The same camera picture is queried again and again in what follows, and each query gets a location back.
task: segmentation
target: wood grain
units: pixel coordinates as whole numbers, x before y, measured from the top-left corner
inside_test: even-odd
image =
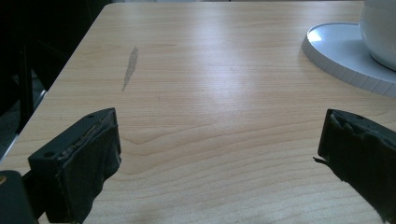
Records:
[[[325,74],[301,51],[310,27],[357,21],[361,6],[109,5],[0,169],[27,172],[31,153],[114,106],[122,164],[86,223],[381,223],[312,157],[327,108],[396,130],[396,102]]]

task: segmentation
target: white saucer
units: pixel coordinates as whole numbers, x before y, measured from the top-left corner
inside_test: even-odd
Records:
[[[367,91],[396,96],[396,72],[370,56],[357,23],[327,23],[311,28],[303,51],[333,77]]]

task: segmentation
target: light wood tabletop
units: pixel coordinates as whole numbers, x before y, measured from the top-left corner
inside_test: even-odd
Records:
[[[309,28],[357,22],[361,6],[109,5],[0,169],[25,174],[29,155],[114,106],[122,163],[86,223],[381,223],[312,157],[328,108],[396,130],[396,101],[327,75],[301,49]]]

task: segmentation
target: smudge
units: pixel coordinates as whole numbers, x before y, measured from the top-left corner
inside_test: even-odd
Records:
[[[134,68],[137,63],[137,52],[139,49],[134,47],[134,50],[131,52],[131,56],[129,57],[128,68],[126,69],[124,85],[122,91],[125,91],[125,87],[128,85],[129,80],[131,79],[132,74],[134,73]]]

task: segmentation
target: mug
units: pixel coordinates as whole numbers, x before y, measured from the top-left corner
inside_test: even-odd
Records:
[[[359,27],[372,57],[396,71],[396,0],[365,0]]]

